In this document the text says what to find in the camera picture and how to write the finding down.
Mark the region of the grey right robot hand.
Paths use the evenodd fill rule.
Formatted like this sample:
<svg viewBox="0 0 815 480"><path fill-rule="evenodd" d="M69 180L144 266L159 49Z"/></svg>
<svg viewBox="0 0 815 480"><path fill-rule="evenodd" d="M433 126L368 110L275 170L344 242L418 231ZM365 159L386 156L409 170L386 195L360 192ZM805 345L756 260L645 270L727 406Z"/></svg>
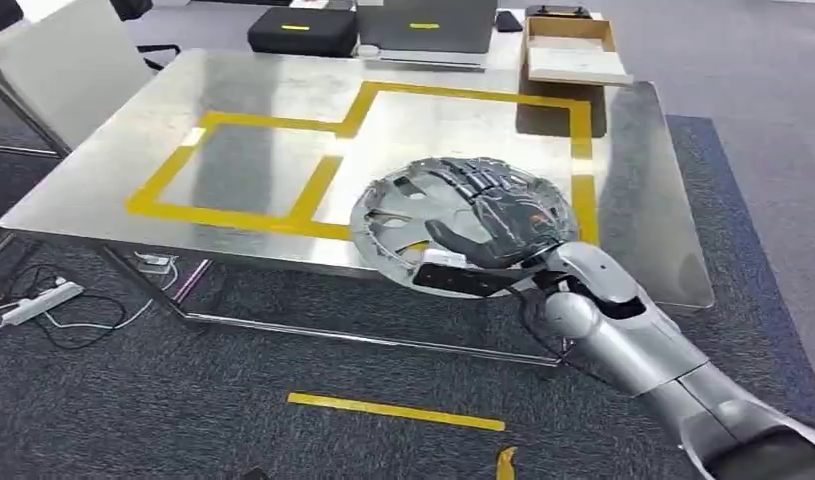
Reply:
<svg viewBox="0 0 815 480"><path fill-rule="evenodd" d="M526 177L498 159L442 157L426 172L447 184L488 233L479 243L437 219L425 227L439 245L484 269L504 269L577 238L569 203L551 182Z"/></svg>

